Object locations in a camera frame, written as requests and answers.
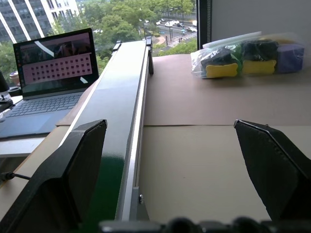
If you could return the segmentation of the purple foam block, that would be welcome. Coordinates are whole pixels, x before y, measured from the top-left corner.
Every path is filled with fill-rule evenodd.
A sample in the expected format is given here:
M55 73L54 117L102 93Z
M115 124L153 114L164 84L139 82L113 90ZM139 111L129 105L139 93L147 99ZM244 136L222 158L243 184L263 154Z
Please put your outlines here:
M300 44L283 44L277 49L277 73L299 72L303 67L304 46Z

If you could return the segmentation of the yellow bone-shaped foam piece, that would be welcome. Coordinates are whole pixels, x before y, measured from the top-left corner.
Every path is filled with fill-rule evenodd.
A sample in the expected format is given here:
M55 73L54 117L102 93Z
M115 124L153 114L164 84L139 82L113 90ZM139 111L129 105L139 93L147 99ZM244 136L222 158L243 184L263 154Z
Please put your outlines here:
M243 74L273 74L275 72L276 60L250 61L244 60L242 65Z
M238 64L208 65L206 67L207 78L235 77L238 72Z

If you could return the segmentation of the clear plastic bag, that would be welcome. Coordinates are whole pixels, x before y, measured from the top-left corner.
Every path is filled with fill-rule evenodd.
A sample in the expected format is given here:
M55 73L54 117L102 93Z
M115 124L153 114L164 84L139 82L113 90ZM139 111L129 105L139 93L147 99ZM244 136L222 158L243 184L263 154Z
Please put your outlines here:
M305 51L302 69L311 67L311 46L307 46L296 34L275 33L263 35L261 32L255 32L210 42L205 44L202 49L191 53L192 73L204 79L212 79L206 76L206 67L208 65L228 65L237 63L238 74L235 77L279 74L276 72L276 66L273 74L243 74L242 65L244 60L277 61L277 49L283 44L300 44L304 46Z

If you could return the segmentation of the black desk gadget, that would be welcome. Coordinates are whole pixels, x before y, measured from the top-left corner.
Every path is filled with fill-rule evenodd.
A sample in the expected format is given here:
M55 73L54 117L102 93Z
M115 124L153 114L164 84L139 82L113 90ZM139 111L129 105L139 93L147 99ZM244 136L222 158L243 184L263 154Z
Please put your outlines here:
M0 113L13 105L11 96L8 93L9 86L0 71Z

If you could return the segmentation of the green conveyor belt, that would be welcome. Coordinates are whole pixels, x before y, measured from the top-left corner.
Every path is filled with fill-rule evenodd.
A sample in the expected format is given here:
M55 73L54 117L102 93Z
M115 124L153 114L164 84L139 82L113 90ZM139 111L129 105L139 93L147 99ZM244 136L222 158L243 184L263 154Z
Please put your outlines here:
M137 218L144 206L139 167L147 81L153 73L152 40L117 43L99 79L69 129L107 121L100 171L90 209L80 230L96 233L103 220Z

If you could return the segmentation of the brown paper cup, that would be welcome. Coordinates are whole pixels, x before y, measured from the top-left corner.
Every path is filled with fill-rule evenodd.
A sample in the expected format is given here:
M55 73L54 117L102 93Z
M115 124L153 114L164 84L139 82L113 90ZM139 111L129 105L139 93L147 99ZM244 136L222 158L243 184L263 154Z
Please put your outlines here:
M10 73L10 80L16 85L19 85L19 75L17 71Z

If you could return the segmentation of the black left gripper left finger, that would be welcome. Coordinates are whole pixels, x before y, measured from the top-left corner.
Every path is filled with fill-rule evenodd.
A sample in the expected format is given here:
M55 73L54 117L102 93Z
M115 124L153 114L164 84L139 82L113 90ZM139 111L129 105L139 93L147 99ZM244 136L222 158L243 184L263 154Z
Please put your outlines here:
M69 233L86 217L107 122L80 125L37 168L0 221L0 233Z

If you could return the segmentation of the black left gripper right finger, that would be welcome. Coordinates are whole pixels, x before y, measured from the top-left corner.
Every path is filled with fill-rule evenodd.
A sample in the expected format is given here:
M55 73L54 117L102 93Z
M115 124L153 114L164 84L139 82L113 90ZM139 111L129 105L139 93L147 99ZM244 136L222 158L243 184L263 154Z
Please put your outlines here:
M280 130L236 120L250 180L271 220L311 220L311 159Z

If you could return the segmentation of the silver open laptop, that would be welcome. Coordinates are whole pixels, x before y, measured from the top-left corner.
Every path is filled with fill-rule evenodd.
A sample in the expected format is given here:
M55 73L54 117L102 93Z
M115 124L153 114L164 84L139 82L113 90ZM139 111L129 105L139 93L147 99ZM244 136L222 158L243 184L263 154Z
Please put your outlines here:
M99 78L91 28L13 45L20 101L0 123L0 139L50 133Z

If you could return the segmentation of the black window frame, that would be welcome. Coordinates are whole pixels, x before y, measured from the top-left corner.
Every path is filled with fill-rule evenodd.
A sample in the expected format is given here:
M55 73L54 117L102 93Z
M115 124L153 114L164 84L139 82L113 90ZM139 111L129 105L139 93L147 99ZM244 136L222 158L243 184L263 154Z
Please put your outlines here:
M196 0L197 48L212 41L212 0Z

